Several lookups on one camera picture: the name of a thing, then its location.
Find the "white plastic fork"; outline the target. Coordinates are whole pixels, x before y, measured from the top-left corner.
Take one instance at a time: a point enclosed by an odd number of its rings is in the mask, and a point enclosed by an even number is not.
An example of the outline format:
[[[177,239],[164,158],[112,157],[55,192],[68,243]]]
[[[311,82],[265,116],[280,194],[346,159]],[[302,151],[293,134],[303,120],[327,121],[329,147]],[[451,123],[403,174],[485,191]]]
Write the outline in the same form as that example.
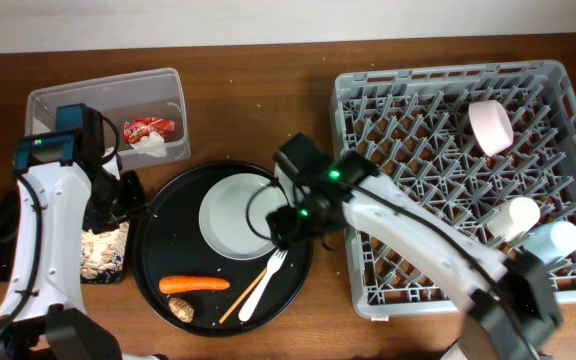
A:
[[[252,293],[248,296],[247,300],[238,313],[238,319],[241,322],[247,322],[252,317],[266,287],[268,286],[268,283],[270,282],[273,275],[277,273],[282,267],[287,254],[287,250],[277,250],[269,258],[266,266],[266,273],[262,276],[259,283],[252,290]]]

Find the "pile of food scraps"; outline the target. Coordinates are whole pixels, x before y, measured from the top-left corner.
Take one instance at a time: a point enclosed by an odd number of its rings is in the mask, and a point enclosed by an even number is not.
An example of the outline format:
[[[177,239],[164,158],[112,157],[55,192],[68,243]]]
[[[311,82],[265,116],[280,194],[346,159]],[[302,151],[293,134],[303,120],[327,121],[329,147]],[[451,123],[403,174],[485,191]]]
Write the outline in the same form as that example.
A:
[[[81,283],[112,284],[122,279],[129,229],[130,223],[124,222],[109,232],[82,232]]]

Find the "white napkin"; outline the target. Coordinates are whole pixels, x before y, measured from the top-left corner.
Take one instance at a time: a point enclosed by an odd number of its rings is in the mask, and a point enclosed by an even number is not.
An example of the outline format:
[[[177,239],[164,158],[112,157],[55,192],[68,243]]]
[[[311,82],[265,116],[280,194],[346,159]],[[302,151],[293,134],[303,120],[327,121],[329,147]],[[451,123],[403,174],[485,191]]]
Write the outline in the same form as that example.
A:
[[[142,136],[138,142],[131,144],[131,147],[138,153],[156,158],[162,158],[167,155],[165,140],[157,132],[151,132],[149,135]]]

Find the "red snack wrapper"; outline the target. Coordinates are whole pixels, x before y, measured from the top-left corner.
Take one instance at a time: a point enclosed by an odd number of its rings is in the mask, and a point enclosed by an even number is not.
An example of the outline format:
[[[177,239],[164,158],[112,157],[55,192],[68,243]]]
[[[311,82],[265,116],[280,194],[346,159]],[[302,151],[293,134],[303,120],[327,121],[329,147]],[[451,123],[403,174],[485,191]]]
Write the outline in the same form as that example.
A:
[[[144,136],[157,133],[162,137],[170,136],[176,129],[176,123],[161,117],[143,117],[123,124],[123,137],[127,144],[136,144]]]

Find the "grey plate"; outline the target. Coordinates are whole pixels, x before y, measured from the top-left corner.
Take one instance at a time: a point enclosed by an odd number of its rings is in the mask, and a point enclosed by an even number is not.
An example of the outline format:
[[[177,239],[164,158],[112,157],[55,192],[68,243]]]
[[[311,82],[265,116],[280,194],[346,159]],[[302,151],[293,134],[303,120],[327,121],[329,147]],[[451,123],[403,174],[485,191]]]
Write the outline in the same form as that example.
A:
[[[199,210],[199,227],[207,244],[231,260],[248,261],[271,252],[275,245],[255,235],[246,221],[253,194],[270,180],[253,173],[228,176],[213,185]]]

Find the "wooden chopstick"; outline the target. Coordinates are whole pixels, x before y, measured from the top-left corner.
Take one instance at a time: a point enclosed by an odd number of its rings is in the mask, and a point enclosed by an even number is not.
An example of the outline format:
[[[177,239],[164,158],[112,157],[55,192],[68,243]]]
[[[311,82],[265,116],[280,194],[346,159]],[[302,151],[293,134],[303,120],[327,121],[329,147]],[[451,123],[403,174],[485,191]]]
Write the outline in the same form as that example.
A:
[[[249,286],[240,294],[240,296],[234,301],[234,303],[227,309],[227,311],[219,319],[218,323],[223,324],[232,312],[240,305],[240,303],[249,295],[249,293],[255,288],[255,286],[261,281],[265,276],[267,268],[264,268],[258,276],[249,284]]]

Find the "orange carrot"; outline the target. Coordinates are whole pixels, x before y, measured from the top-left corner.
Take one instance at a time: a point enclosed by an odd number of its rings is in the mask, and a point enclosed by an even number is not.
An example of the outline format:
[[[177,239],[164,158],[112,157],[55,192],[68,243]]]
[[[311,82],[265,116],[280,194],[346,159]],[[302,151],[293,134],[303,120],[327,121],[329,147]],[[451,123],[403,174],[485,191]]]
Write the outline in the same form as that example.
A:
[[[229,288],[229,281],[206,276],[171,275],[159,281],[159,291],[167,295],[193,291],[222,291]]]

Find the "small white cup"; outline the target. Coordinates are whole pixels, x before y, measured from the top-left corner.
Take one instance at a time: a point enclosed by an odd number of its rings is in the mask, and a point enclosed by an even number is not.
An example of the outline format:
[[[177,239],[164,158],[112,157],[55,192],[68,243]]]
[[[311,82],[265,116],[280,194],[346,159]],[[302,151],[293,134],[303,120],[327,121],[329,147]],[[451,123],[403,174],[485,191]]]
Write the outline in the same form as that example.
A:
[[[536,225],[540,216],[539,205],[533,199],[517,197],[495,207],[485,227],[494,237],[510,242]]]

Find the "pink bowl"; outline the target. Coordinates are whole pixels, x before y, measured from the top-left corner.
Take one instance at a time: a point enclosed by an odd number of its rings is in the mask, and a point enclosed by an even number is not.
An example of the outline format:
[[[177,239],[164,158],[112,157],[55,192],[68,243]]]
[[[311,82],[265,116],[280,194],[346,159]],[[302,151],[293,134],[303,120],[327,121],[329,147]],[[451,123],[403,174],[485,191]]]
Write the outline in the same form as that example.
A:
[[[486,100],[471,103],[468,116],[474,136],[487,156],[494,156],[512,145],[512,125],[500,102]]]

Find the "blue plastic cup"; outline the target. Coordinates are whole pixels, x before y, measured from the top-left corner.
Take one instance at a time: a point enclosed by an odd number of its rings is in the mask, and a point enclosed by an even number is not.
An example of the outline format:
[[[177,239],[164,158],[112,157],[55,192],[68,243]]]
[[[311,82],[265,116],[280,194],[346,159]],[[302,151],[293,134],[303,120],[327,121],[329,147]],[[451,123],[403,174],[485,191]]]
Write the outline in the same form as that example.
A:
[[[539,226],[528,233],[525,251],[539,258],[545,265],[557,262],[576,250],[576,225],[555,221]]]

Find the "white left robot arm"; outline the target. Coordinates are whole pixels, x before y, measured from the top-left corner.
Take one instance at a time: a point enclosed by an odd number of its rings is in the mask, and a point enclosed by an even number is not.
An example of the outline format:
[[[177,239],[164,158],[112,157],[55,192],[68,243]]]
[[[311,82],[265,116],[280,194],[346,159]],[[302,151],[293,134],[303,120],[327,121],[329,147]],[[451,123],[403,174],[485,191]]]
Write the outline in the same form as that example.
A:
[[[14,156],[20,218],[0,306],[0,359],[125,359],[87,316],[80,286],[84,214],[104,164],[103,135],[65,130],[24,137]]]

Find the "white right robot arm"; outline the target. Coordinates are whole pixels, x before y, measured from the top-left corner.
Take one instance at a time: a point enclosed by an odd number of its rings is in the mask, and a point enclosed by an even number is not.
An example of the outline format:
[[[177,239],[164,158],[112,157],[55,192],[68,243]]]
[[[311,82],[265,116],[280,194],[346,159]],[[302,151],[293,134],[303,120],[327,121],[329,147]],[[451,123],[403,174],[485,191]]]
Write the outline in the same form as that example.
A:
[[[444,358],[537,359],[562,325],[539,258],[509,258],[463,235],[356,152],[332,160],[318,149],[279,150],[273,160],[282,186],[305,193],[268,215],[272,241],[287,249],[345,225],[379,240],[462,313],[461,334]]]

